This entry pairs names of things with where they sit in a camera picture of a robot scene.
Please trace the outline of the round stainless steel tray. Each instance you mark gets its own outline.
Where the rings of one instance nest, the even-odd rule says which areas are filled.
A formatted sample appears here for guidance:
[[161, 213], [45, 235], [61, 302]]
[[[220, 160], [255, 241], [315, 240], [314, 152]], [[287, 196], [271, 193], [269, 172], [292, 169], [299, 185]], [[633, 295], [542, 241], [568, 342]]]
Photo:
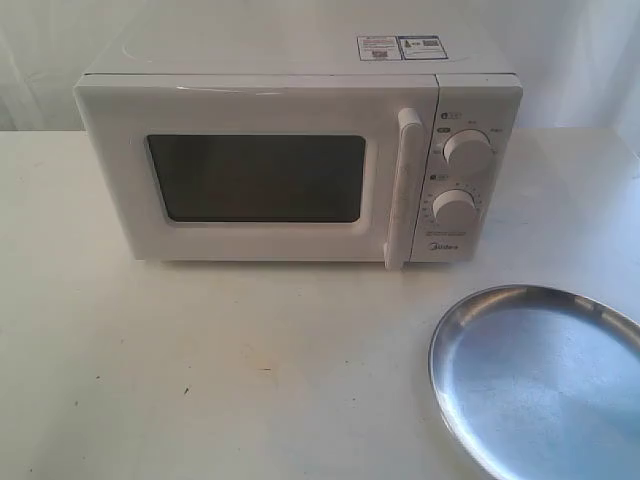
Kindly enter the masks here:
[[638, 477], [639, 326], [615, 309], [485, 289], [441, 317], [428, 366], [444, 425], [487, 477]]

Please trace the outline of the white microwave oven body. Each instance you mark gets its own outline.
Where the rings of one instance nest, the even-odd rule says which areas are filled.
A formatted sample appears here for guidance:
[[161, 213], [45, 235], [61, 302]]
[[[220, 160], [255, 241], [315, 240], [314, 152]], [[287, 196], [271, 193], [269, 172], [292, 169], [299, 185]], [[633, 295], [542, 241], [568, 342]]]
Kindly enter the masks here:
[[[116, 41], [82, 77], [98, 75], [432, 75], [439, 100], [407, 263], [456, 262], [472, 257], [508, 143], [522, 87], [516, 76], [486, 61], [362, 61], [344, 18], [327, 24], [226, 15], [180, 21], [145, 17]], [[474, 129], [488, 138], [493, 161], [483, 170], [452, 170], [446, 141]], [[432, 210], [441, 193], [459, 189], [474, 199], [476, 219], [462, 228], [439, 225]]]

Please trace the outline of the upper white control knob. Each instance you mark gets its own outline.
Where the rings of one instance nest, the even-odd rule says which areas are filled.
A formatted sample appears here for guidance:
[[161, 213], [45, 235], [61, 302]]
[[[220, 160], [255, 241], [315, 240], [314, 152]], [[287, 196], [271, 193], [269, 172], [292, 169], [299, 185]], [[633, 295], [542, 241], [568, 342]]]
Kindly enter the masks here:
[[474, 129], [451, 136], [444, 144], [443, 155], [450, 169], [463, 173], [483, 170], [494, 158], [486, 135]]

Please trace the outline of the lower white control knob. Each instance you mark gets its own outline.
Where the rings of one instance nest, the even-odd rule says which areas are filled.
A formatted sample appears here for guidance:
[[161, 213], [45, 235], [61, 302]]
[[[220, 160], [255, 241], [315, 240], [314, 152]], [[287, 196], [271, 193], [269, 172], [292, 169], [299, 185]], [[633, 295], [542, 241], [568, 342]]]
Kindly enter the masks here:
[[433, 201], [434, 219], [439, 225], [462, 228], [476, 219], [473, 197], [464, 190], [453, 189], [438, 195]]

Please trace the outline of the white control knob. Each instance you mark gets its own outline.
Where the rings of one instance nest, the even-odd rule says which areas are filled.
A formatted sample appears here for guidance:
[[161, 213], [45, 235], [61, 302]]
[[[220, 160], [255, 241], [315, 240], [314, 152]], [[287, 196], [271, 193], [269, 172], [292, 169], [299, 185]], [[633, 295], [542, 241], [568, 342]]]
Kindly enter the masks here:
[[443, 155], [450, 169], [463, 173], [483, 170], [494, 158], [486, 135], [474, 129], [451, 136], [444, 144]]
[[438, 195], [433, 201], [434, 219], [439, 225], [462, 228], [476, 219], [473, 197], [464, 190], [453, 189]]

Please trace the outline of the white microwave door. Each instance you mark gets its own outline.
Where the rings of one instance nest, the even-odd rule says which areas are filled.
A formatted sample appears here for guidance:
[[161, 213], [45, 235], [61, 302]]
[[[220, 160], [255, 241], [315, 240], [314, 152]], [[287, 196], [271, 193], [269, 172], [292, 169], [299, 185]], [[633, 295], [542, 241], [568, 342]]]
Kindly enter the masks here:
[[432, 75], [91, 74], [74, 95], [138, 259], [410, 259]]

